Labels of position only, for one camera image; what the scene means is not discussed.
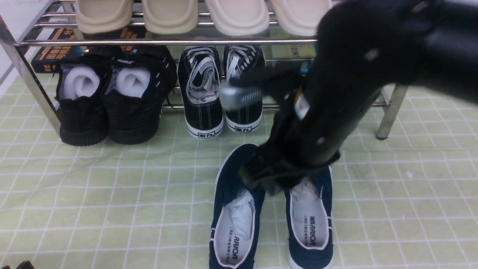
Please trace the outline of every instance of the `shoe heel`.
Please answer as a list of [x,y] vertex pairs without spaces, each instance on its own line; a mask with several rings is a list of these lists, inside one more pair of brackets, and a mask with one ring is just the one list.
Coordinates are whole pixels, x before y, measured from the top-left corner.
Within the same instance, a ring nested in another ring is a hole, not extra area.
[[138,129],[123,131],[110,129],[109,137],[111,140],[122,145],[137,145],[149,141],[158,132],[159,124],[151,124],[148,129]]
[[94,130],[86,133],[75,133],[65,130],[60,126],[60,138],[63,143],[71,146],[92,146],[96,145],[108,136],[108,128]]

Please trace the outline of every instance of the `white wall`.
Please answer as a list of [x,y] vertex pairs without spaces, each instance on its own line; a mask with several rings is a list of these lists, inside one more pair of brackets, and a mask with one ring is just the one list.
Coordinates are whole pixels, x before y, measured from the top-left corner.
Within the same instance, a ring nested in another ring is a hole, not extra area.
[[[4,19],[15,39],[25,34],[33,20],[51,0],[0,0],[0,16]],[[11,61],[0,47],[0,82]]]

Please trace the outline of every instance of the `label sticker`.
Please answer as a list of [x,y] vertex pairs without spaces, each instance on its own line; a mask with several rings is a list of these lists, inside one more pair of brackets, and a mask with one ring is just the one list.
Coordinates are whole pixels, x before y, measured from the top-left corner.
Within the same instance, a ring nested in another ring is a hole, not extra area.
[[302,93],[302,89],[299,89],[297,91],[297,94],[295,95],[294,109],[295,114],[297,114],[297,117],[299,117],[299,119],[301,120],[303,120],[304,117],[307,115],[307,112],[309,112],[310,104],[305,99],[305,96]]
[[197,134],[197,137],[199,139],[208,139],[208,138],[213,138],[215,136],[216,136],[216,134],[214,132],[210,132],[210,133],[207,133],[207,134],[202,134],[202,133]]
[[236,133],[250,133],[252,132],[252,127],[247,127],[247,128],[239,128],[236,127]]

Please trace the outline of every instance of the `slide sandal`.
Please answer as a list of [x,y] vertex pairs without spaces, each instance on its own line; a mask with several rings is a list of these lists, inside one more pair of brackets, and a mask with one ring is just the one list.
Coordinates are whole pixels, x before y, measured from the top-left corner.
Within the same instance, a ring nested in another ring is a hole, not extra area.
[[293,35],[314,36],[331,0],[271,0],[279,25]]
[[144,26],[155,34],[182,34],[198,22],[197,0],[143,0]]
[[111,32],[131,21],[134,0],[76,0],[76,22],[85,34]]
[[258,34],[269,27],[264,0],[205,0],[216,29],[229,36]]

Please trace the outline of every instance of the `rack leg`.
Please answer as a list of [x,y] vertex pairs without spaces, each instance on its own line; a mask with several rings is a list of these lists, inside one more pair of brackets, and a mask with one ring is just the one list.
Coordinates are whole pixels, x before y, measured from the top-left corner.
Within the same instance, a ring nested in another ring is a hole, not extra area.
[[40,105],[42,111],[45,113],[45,116],[50,124],[53,126],[55,131],[59,133],[60,120],[58,118],[57,111],[1,16],[0,45],[9,56],[13,66],[15,66],[15,68],[18,70],[23,81],[25,81],[25,84],[32,93],[33,97],[36,99],[37,103]]
[[385,110],[383,115],[382,122],[380,123],[379,129],[377,131],[376,137],[379,140],[384,140],[388,138],[390,134],[391,127],[397,118],[398,111],[402,106],[403,99],[407,93],[408,87],[404,85],[395,85],[393,93],[391,94],[390,104]]

